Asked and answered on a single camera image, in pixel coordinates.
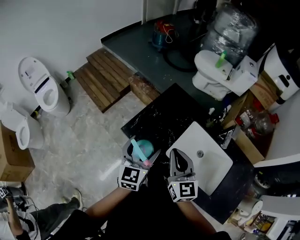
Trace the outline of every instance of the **toilet lid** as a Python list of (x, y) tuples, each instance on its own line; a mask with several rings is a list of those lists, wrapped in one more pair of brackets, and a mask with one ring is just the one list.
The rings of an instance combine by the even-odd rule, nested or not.
[(16, 132), (17, 127), (25, 119), (26, 117), (16, 109), (16, 105), (14, 103), (5, 103), (5, 110), (1, 114), (1, 121), (6, 128)]
[(49, 77), (44, 85), (36, 93), (37, 103), (45, 111), (50, 111), (56, 107), (58, 103), (58, 85), (56, 81)]
[(48, 69), (33, 57), (23, 58), (18, 67), (20, 81), (29, 92), (35, 92), (39, 85), (50, 76)]
[(30, 140), (30, 133), (28, 127), (28, 120), (24, 119), (16, 129), (15, 135), (17, 137), (20, 149), (24, 150), (28, 147)]

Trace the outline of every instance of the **person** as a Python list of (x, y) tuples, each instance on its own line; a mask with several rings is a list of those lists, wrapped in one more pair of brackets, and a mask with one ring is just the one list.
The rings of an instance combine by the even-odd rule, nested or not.
[[(14, 202), (19, 206), (19, 208), (24, 209), (26, 204), (26, 200), (24, 196), (27, 196), (27, 189), (25, 184), (22, 182), (20, 187), (10, 187), (5, 186), (5, 188), (10, 191), (12, 196), (14, 197)], [(0, 200), (0, 212), (5, 212), (8, 207), (7, 201)]]
[(147, 175), (148, 186), (137, 192), (118, 187), (85, 212), (74, 211), (50, 239), (97, 239), (100, 233), (103, 239), (230, 240), (226, 232), (216, 232), (191, 202), (174, 203), (162, 172), (160, 165), (154, 165)]
[(53, 204), (32, 213), (16, 211), (11, 196), (6, 197), (8, 211), (0, 213), (1, 240), (46, 240), (74, 210), (83, 207), (82, 196), (78, 189), (74, 190), (70, 201), (63, 197), (65, 203)]

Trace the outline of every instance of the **wooden step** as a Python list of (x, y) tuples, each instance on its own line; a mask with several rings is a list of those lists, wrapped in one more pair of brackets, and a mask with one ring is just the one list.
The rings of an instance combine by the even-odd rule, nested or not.
[(148, 105), (160, 94), (141, 74), (136, 73), (129, 78), (131, 91), (145, 104)]
[(130, 92), (133, 72), (104, 49), (87, 57), (88, 63), (74, 72), (78, 82), (101, 112)]

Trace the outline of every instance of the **sneaker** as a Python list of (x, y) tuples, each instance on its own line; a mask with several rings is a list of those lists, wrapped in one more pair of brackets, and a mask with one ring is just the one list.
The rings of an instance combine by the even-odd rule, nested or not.
[(69, 203), (70, 200), (67, 197), (62, 197), (61, 198), (62, 203)]
[(81, 195), (81, 192), (77, 188), (75, 188), (75, 190), (74, 190), (72, 198), (73, 197), (78, 199), (78, 201), (79, 201), (78, 209), (82, 210), (83, 209), (83, 196)]

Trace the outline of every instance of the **black marble countertop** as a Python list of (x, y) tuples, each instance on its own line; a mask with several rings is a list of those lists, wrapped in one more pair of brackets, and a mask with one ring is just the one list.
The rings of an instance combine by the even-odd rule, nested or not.
[[(165, 152), (193, 121), (207, 131), (207, 118), (208, 114), (200, 105), (174, 84), (123, 126), (122, 131), (128, 138), (135, 135), (136, 140), (149, 140), (155, 150), (161, 149), (159, 161), (166, 167), (165, 174), (168, 176), (168, 164), (164, 163), (169, 158)], [(233, 161), (228, 174), (211, 196), (198, 188), (198, 197), (194, 200), (222, 224), (239, 205), (254, 179), (254, 167), (234, 141), (225, 152)]]

